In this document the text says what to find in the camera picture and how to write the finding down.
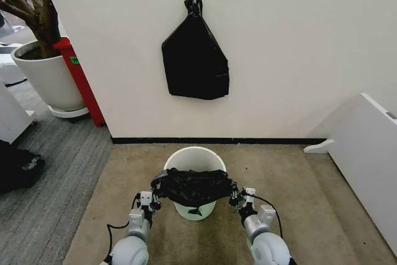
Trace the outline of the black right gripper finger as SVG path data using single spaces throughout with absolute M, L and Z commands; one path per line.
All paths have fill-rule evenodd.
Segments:
M 229 205 L 236 209 L 241 209 L 246 205 L 246 198 L 241 194 L 232 194 L 229 199 Z
M 240 189 L 238 187 L 238 184 L 236 182 L 231 183 L 231 195 L 230 197 L 244 197 L 246 195 L 246 192 L 244 188 Z

